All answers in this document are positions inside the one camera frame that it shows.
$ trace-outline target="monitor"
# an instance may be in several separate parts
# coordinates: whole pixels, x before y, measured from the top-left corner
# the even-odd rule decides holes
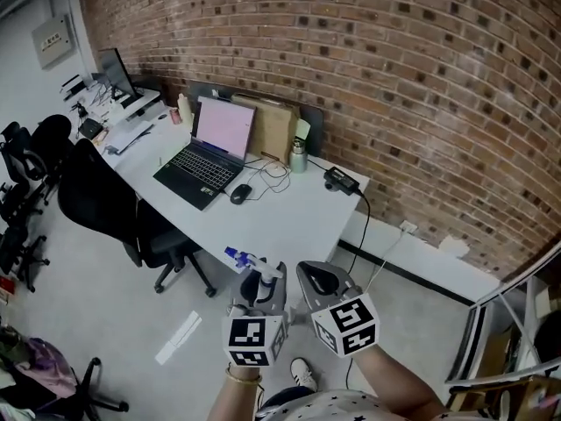
[[[252,130],[255,108],[199,96],[201,110],[197,139],[243,160]]]
[[[136,100],[138,95],[132,86],[129,74],[124,68],[119,51],[116,48],[111,48],[109,50],[100,50],[99,53],[103,72],[113,89],[118,89],[126,95],[131,96],[133,98],[132,101]]]

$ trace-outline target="black baseboard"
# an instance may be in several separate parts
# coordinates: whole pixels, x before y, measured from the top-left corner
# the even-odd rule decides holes
[[[373,254],[367,253],[366,251],[363,251],[359,248],[357,248],[354,245],[351,245],[348,242],[345,242],[344,240],[339,240],[338,245],[353,253],[356,254],[358,257],[364,259],[364,260],[368,260],[369,262],[373,263],[374,265],[378,265],[381,266],[382,263],[384,263],[384,260],[381,259],[380,257],[377,257]],[[457,295],[456,293],[454,293],[453,291],[449,291],[448,289],[445,289],[444,287],[440,287],[439,285],[436,285],[435,283],[431,282],[431,281],[427,281],[426,279],[423,279],[420,276],[414,275],[413,273],[410,273],[407,270],[404,270],[403,268],[400,268],[396,265],[394,265],[393,263],[390,262],[386,262],[386,265],[384,265],[384,269],[387,271],[391,271],[392,273],[395,273],[396,275],[399,275],[401,277],[404,277],[405,279],[409,279],[410,281],[419,284],[421,286],[423,286],[426,289],[429,290],[433,290],[436,291],[437,293],[440,293],[441,295],[447,296],[450,299],[453,299],[454,301],[457,301],[459,303],[465,304],[465,305],[473,305],[473,301],[470,301],[469,299]]]

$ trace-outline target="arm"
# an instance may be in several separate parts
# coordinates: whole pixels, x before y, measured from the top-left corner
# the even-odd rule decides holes
[[[230,373],[244,381],[259,377],[259,368],[231,367]],[[210,409],[207,421],[253,421],[257,384],[244,384],[226,376],[226,381]]]
[[[412,421],[429,421],[448,411],[429,385],[379,346],[360,351],[354,359],[376,395],[393,413]]]

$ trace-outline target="laptop keyboard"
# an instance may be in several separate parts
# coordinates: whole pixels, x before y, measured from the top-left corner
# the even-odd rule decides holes
[[[215,189],[221,189],[228,180],[234,175],[227,168],[222,168],[217,164],[204,159],[197,153],[188,150],[181,150],[170,163],[185,170],[187,173],[199,178]]]

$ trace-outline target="person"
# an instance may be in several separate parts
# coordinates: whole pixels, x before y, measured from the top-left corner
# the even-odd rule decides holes
[[[208,421],[472,421],[477,414],[450,413],[432,389],[379,346],[353,355],[360,371],[377,396],[353,390],[317,392],[308,363],[292,361],[290,371],[297,384],[263,404],[253,414],[259,369],[229,366]]]

